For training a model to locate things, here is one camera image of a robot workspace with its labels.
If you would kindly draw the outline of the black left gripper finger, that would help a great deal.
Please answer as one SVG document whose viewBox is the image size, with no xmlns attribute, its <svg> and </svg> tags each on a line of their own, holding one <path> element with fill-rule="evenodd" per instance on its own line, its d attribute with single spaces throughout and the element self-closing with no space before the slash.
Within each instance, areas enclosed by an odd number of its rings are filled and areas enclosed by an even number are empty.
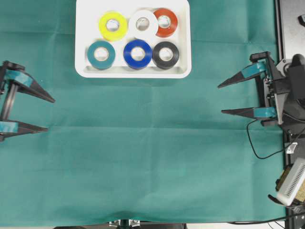
<svg viewBox="0 0 305 229">
<path fill-rule="evenodd" d="M 36 134 L 47 132 L 48 128 L 30 125 L 23 122 L 5 120 L 0 122 L 0 136 L 13 137 L 17 135 Z"/>
<path fill-rule="evenodd" d="M 28 94 L 50 103 L 55 103 L 55 99 L 49 95 L 28 73 L 16 70 L 6 70 L 4 79 L 10 84 L 18 86 L 17 92 Z"/>
</svg>

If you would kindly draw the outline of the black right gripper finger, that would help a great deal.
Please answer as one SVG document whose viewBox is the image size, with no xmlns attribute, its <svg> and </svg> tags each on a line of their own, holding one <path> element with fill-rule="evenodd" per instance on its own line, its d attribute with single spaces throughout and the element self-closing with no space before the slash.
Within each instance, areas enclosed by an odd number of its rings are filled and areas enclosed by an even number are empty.
<svg viewBox="0 0 305 229">
<path fill-rule="evenodd" d="M 232 110 L 222 110 L 223 114 L 237 115 L 252 119 L 269 119 L 277 117 L 276 109 L 274 107 L 251 107 L 240 108 Z"/>
<path fill-rule="evenodd" d="M 223 88 L 232 84 L 245 82 L 251 79 L 257 79 L 258 81 L 262 81 L 263 75 L 267 71 L 267 64 L 265 61 L 255 62 L 241 71 L 233 75 L 232 77 L 226 79 L 224 82 L 220 83 L 217 88 Z"/>
</svg>

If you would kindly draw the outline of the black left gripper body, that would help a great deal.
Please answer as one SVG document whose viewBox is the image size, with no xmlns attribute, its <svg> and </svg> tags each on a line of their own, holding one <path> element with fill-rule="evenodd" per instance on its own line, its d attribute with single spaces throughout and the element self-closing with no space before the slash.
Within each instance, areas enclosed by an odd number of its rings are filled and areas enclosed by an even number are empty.
<svg viewBox="0 0 305 229">
<path fill-rule="evenodd" d="M 0 94 L 4 93 L 7 86 L 7 93 L 5 95 L 4 104 L 0 112 L 0 141 L 3 142 L 6 138 L 20 135 L 20 122 L 9 119 L 12 107 L 14 105 L 16 93 L 19 85 L 14 80 L 7 77 L 8 70 L 24 70 L 24 67 L 19 66 L 9 61 L 4 61 L 0 67 Z"/>
</svg>

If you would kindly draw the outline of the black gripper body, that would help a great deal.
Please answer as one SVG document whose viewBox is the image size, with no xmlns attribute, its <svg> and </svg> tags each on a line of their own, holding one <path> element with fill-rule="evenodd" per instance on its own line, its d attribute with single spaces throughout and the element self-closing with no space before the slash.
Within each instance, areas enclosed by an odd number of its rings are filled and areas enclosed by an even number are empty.
<svg viewBox="0 0 305 229">
<path fill-rule="evenodd" d="M 254 118 L 261 120 L 263 126 L 282 125 L 284 104 L 290 93 L 287 69 L 290 59 L 282 59 L 276 64 L 270 52 L 250 55 L 252 63 L 262 62 L 265 71 L 255 77 L 260 107 L 253 109 Z"/>
</svg>

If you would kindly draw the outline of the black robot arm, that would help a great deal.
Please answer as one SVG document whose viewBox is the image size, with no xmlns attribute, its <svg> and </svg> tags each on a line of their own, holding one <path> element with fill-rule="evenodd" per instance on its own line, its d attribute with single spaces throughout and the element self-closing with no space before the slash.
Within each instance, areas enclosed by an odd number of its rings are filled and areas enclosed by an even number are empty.
<svg viewBox="0 0 305 229">
<path fill-rule="evenodd" d="M 222 110 L 223 114 L 259 120 L 262 126 L 278 125 L 292 139 L 303 138 L 305 129 L 305 58 L 296 54 L 275 64 L 270 52 L 253 53 L 251 65 L 218 85 L 224 88 L 255 79 L 259 107 Z M 46 132 L 47 128 L 9 119 L 16 93 L 54 103 L 54 99 L 28 74 L 25 67 L 5 61 L 0 67 L 0 92 L 6 98 L 0 113 L 0 139 Z"/>
</svg>

